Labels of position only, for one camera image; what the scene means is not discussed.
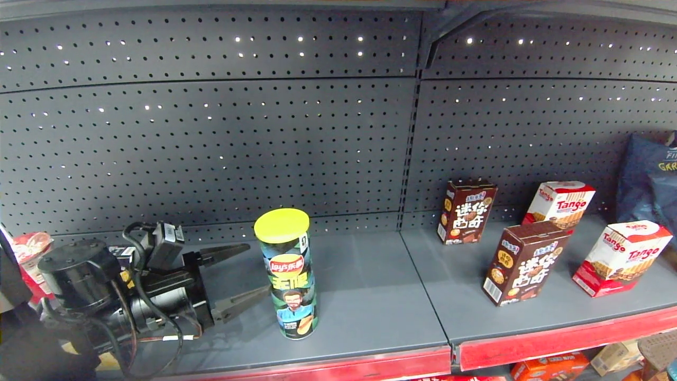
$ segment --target blue bag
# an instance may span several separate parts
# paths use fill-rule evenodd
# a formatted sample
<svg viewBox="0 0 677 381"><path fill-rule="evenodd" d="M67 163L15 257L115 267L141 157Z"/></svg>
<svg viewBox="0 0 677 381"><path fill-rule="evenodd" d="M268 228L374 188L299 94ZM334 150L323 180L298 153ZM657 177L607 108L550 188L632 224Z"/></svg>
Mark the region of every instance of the blue bag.
<svg viewBox="0 0 677 381"><path fill-rule="evenodd" d="M677 249L677 172L651 175L653 211L656 222L672 233L672 245Z"/></svg>
<svg viewBox="0 0 677 381"><path fill-rule="evenodd" d="M675 133L671 144L675 144L674 136ZM654 212L654 192L650 176L670 174L677 174L677 148L654 143L633 134L618 179L618 222L649 220L660 223Z"/></svg>

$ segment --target chips can label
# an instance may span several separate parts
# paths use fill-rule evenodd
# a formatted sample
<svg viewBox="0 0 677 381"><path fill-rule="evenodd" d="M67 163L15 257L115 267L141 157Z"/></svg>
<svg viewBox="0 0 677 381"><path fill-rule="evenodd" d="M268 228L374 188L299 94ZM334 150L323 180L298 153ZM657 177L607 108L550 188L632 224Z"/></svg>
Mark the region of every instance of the chips can label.
<svg viewBox="0 0 677 381"><path fill-rule="evenodd" d="M261 242L261 251L282 334L293 340L309 336L318 311L308 234L285 243Z"/></svg>

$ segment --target red shelf edge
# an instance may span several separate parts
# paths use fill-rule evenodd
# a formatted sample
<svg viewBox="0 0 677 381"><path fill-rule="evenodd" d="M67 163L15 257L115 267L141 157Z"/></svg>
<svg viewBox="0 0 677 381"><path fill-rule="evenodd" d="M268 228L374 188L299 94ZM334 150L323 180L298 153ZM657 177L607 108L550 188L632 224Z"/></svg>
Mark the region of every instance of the red shelf edge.
<svg viewBox="0 0 677 381"><path fill-rule="evenodd" d="M164 381L326 381L401 380L452 371L451 346L368 355L329 361L279 365L234 372L171 376Z"/></svg>
<svg viewBox="0 0 677 381"><path fill-rule="evenodd" d="M677 306L597 323L460 344L462 371L558 355L677 328Z"/></svg>

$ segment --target chocolate snack box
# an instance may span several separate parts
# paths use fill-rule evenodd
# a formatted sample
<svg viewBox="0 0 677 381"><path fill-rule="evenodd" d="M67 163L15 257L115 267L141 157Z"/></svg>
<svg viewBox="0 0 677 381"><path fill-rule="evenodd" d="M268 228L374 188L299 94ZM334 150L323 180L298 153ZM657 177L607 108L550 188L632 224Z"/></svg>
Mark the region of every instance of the chocolate snack box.
<svg viewBox="0 0 677 381"><path fill-rule="evenodd" d="M505 228L484 292L497 306L535 298L568 240L552 221Z"/></svg>
<svg viewBox="0 0 677 381"><path fill-rule="evenodd" d="M497 189L486 181L447 183L437 226L437 235L445 245L478 242L482 238Z"/></svg>

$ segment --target lay's chips can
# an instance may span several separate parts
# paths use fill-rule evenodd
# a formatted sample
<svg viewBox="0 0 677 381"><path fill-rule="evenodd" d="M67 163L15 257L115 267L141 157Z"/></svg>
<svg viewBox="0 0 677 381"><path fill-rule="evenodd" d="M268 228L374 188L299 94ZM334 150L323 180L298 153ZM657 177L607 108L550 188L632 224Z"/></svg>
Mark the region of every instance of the lay's chips can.
<svg viewBox="0 0 677 381"><path fill-rule="evenodd" d="M309 336L318 324L309 227L308 215L291 208L267 212L254 224L273 285L278 323L282 334L292 340Z"/></svg>

